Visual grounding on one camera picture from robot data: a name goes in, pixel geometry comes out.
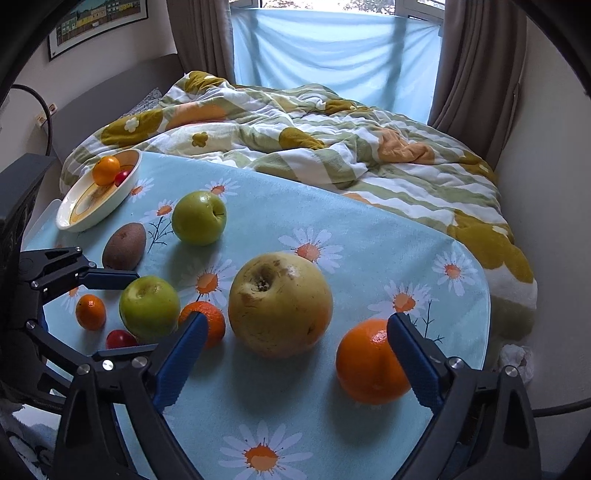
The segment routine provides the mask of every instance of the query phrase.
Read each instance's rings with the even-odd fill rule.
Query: gray headboard
[[[183,75],[178,55],[172,53],[143,61],[91,88],[51,116],[55,155],[63,163],[93,132],[117,120],[156,87],[165,94]]]

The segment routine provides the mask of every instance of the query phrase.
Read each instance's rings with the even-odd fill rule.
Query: daisy flower pattern
[[[155,220],[159,222],[168,220],[177,203],[178,200],[162,200],[162,202],[158,202],[158,208],[146,212],[144,214],[144,218],[142,218],[140,221],[142,223],[150,223]]]
[[[238,269],[232,264],[232,260],[222,260],[219,254],[205,267],[199,259],[195,259],[181,276],[181,286],[188,288],[179,292],[179,295],[191,295],[196,297],[192,301],[209,301],[218,307],[225,307],[228,301],[224,291],[230,290],[237,273]]]
[[[232,181],[232,179],[219,179],[218,181],[208,183],[205,185],[205,188],[214,195],[220,197],[225,202],[227,197],[238,195],[238,193],[234,192],[234,190],[239,189],[240,185],[237,185],[235,181]]]
[[[340,265],[335,261],[339,260],[342,255],[337,253],[343,250],[340,245],[326,245],[330,240],[332,233],[328,230],[321,230],[318,235],[314,236],[314,229],[308,227],[307,231],[303,228],[296,228],[294,237],[283,235],[279,237],[279,241],[290,247],[291,251],[296,255],[317,264],[320,268],[329,273],[335,273],[335,268]]]
[[[220,466],[241,468],[234,480],[246,480],[256,474],[252,480],[306,480],[307,475],[293,468],[289,463],[301,462],[312,457],[311,452],[285,454],[285,450],[294,446],[302,438],[302,433],[285,437],[285,424],[277,427],[272,435],[266,422],[261,421],[256,429],[256,438],[246,425],[238,427],[239,439],[224,437],[230,447],[221,447],[220,452],[232,460],[220,460]]]
[[[468,285],[474,285],[475,283],[471,275],[476,273],[476,269],[472,267],[472,261],[462,253],[457,254],[452,251],[449,254],[438,255],[435,259],[433,271],[443,275],[437,281],[437,285],[448,281],[449,291],[453,287],[453,291],[459,297],[464,295],[464,283]]]
[[[80,300],[80,297],[84,295],[87,291],[88,288],[86,288],[84,285],[80,285],[79,287],[71,289],[68,293],[64,293],[61,296],[61,305],[69,313],[74,313],[78,300]]]
[[[142,198],[154,186],[154,179],[141,179],[135,184],[135,187],[129,192],[131,201],[135,203],[136,200]]]
[[[388,285],[384,285],[389,300],[384,300],[373,305],[368,305],[368,309],[377,312],[380,318],[389,318],[394,313],[408,313],[409,315],[419,316],[421,311],[427,307],[430,300],[434,300],[429,291],[431,287],[426,285],[416,285],[412,283],[407,286],[404,283],[396,285],[390,280]]]

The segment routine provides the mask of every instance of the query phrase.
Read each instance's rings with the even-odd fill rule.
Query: green apple
[[[201,247],[217,241],[226,226],[226,206],[212,192],[185,195],[173,212],[173,231],[183,242]]]
[[[156,343],[177,326],[181,304],[175,289],[162,278],[149,275],[130,283],[119,299],[119,315],[136,337]]]

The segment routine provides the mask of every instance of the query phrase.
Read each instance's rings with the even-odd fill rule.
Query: yellow apple
[[[311,348],[328,328],[332,310],[332,293],[320,270],[285,252],[248,261],[234,278],[228,301],[236,337],[272,358]]]

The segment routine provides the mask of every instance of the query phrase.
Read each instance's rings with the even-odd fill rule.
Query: bowl
[[[87,171],[61,202],[56,214],[59,230],[83,232],[106,218],[129,195],[137,181],[142,152],[130,148],[113,156],[122,170],[131,170],[130,174],[118,187],[115,184],[99,187],[92,179],[92,170]]]

